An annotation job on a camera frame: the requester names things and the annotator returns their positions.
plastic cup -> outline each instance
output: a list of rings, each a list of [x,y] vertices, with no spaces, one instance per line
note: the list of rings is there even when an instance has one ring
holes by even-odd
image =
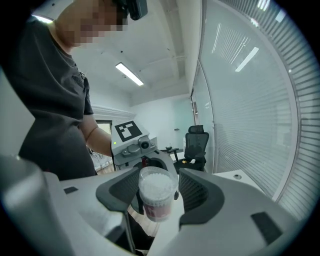
[[[148,166],[140,171],[140,197],[149,220],[163,222],[168,219],[177,187],[178,181],[167,170]]]

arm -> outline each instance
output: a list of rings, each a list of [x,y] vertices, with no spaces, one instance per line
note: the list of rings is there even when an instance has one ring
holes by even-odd
[[[93,151],[111,157],[111,135],[98,127],[92,114],[85,114],[79,125],[87,146]]]

ceiling light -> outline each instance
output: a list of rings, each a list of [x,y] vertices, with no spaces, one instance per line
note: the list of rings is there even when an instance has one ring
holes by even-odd
[[[265,11],[270,4],[270,0],[259,0],[257,7]]]
[[[221,23],[219,23],[218,27],[216,28],[216,37],[215,37],[214,45],[213,45],[212,52],[211,52],[212,54],[214,53],[216,46],[217,46],[217,40],[218,40],[218,36],[219,36],[219,32],[220,32],[220,26],[221,26]]]
[[[263,8],[263,11],[265,11],[268,8],[269,4],[270,4],[270,0],[266,0],[266,4]]]
[[[124,73],[128,78],[134,81],[138,86],[142,86],[144,83],[134,74],[132,73],[125,65],[121,62],[115,66],[118,70]]]
[[[254,47],[252,51],[248,54],[248,56],[244,59],[244,61],[238,66],[238,68],[235,70],[235,72],[241,71],[245,65],[256,55],[256,53],[259,51],[259,48]]]
[[[36,17],[39,21],[44,22],[44,23],[52,23],[52,19],[49,18],[45,18],[45,17],[41,17],[41,16],[37,16],[37,15],[32,15],[33,17]]]
[[[283,9],[281,9],[277,14],[277,16],[275,17],[275,20],[280,23],[285,18],[285,16],[286,16],[286,12]]]

person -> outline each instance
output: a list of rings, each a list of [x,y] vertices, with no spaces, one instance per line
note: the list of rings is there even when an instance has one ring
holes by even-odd
[[[87,146],[112,155],[111,136],[95,121],[89,81],[71,51],[105,31],[118,30],[122,23],[122,11],[112,0],[75,0],[50,24],[30,18],[3,65],[11,86],[35,117],[19,155],[61,181],[96,175]],[[148,250],[153,238],[129,217],[137,249]]]

desk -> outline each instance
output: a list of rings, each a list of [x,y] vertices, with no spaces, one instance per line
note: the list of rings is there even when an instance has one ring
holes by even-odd
[[[184,152],[176,153],[176,155],[178,157],[178,160],[185,158],[185,153]],[[171,157],[172,161],[176,162],[175,154],[170,154],[170,157]]]
[[[235,179],[234,175],[236,174],[241,175],[241,179]],[[261,188],[242,170],[214,173],[213,175],[248,184],[263,192]],[[160,224],[148,256],[156,256],[179,233],[179,219],[184,213],[184,202],[182,195],[180,194],[179,198],[172,202],[170,217]]]
[[[233,170],[228,172],[220,172],[220,173],[214,173],[213,175],[248,184],[250,186],[255,187],[257,190],[261,191],[262,193],[264,193],[263,190],[248,175],[246,175],[246,173],[243,170],[239,169],[239,170]],[[234,175],[240,175],[241,179],[234,178]]]

